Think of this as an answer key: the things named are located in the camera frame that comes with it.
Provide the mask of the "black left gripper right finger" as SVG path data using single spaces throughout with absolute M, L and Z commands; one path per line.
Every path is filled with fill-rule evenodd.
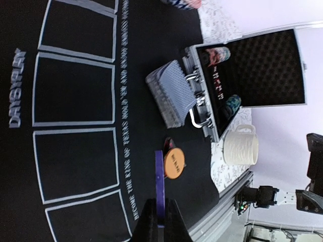
M 192 241 L 177 202 L 173 199 L 166 199 L 164 241 Z

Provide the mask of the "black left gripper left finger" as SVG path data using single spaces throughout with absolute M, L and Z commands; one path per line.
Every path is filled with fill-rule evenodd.
M 156 199 L 147 199 L 132 235 L 132 241 L 158 240 Z

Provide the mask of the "orange big blind button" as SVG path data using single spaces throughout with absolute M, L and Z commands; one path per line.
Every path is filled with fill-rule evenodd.
M 180 148 L 171 149 L 164 159 L 165 176 L 169 179 L 177 179 L 185 167 L 185 155 Z

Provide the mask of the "purple small blind button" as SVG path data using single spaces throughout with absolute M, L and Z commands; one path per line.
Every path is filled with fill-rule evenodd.
M 166 216 L 164 156 L 162 150 L 155 151 L 156 214 L 158 228 L 164 228 Z

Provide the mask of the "red triangular all-in marker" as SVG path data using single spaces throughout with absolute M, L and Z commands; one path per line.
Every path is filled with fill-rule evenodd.
M 167 137 L 164 142 L 164 154 L 167 154 L 171 149 L 176 148 L 175 142 L 171 137 Z

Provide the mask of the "blue playing card deck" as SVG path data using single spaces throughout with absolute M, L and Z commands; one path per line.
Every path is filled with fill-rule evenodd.
M 168 129 L 185 124 L 189 110 L 196 104 L 196 98 L 186 81 L 177 60 L 173 60 L 151 72 L 145 81 L 157 103 Z

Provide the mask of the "green blue poker chip stack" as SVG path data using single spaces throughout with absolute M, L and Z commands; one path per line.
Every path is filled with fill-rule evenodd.
M 234 94 L 227 99 L 225 104 L 220 108 L 220 111 L 226 119 L 230 119 L 238 111 L 241 105 L 241 98 L 239 95 Z

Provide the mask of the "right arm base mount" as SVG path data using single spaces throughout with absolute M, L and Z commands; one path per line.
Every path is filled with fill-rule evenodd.
M 242 215 L 250 207 L 265 208 L 277 204 L 276 195 L 280 190 L 271 186 L 260 186 L 259 188 L 243 187 L 235 195 L 235 210 Z

